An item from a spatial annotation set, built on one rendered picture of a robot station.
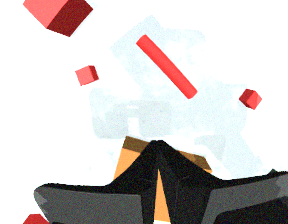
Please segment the red bar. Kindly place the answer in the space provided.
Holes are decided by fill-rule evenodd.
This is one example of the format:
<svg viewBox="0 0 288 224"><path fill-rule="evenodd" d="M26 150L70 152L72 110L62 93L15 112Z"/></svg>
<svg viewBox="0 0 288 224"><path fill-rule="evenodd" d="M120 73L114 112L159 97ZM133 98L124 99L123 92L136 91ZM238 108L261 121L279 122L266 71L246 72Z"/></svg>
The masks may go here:
<svg viewBox="0 0 288 224"><path fill-rule="evenodd" d="M179 68L172 63L171 59L147 35L144 34L140 40L137 40L137 47L143 49L145 55L149 57L164 72L169 80L173 81L179 87L180 91L187 96L187 99L195 96L197 89L189 83L187 77L179 71Z"/></svg>

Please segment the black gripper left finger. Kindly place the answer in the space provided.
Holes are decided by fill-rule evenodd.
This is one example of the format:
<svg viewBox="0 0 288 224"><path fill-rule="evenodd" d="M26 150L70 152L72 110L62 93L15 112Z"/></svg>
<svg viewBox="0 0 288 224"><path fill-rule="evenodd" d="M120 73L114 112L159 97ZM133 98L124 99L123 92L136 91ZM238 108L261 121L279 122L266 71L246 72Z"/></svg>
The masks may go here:
<svg viewBox="0 0 288 224"><path fill-rule="evenodd" d="M153 224L157 180L159 145L151 140L108 185L46 183L34 197L50 224Z"/></svg>

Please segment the yellow square block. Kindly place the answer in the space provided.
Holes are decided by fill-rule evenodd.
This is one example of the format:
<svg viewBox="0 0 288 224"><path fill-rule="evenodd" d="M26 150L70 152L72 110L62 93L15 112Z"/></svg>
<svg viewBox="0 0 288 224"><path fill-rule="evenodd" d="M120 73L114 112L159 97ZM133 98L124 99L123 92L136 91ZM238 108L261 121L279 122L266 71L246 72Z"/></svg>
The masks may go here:
<svg viewBox="0 0 288 224"><path fill-rule="evenodd" d="M121 175L121 172L124 169L127 169L129 165L137 159L143 152L145 145L147 145L149 141L137 139L137 137L125 136L123 148L121 148L119 160L117 160L117 167L115 175L113 175L113 180L116 179L117 176ZM177 149L176 149L177 151ZM180 151L177 151L180 152ZM191 160L192 163L195 163L197 167L201 167L204 171L208 171L208 173L213 173L211 165L208 164L207 159L204 156L193 155L193 153L181 151L181 155L187 157L188 160ZM113 181L112 180L112 181ZM155 204L155 218L153 220L156 221L165 221L169 222L169 213L167 209L167 205L165 205L165 196L163 192L163 186L161 186L161 177L159 171L159 180L157 180L157 198Z"/></svg>

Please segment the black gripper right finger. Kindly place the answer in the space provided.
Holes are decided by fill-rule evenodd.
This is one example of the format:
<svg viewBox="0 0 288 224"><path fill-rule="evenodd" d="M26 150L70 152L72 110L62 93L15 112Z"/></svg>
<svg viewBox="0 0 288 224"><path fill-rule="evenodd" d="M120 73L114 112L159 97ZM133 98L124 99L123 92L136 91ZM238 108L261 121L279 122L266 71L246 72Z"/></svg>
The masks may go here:
<svg viewBox="0 0 288 224"><path fill-rule="evenodd" d="M288 196L288 171L218 179L163 139L159 171L171 224L213 224L218 213Z"/></svg>

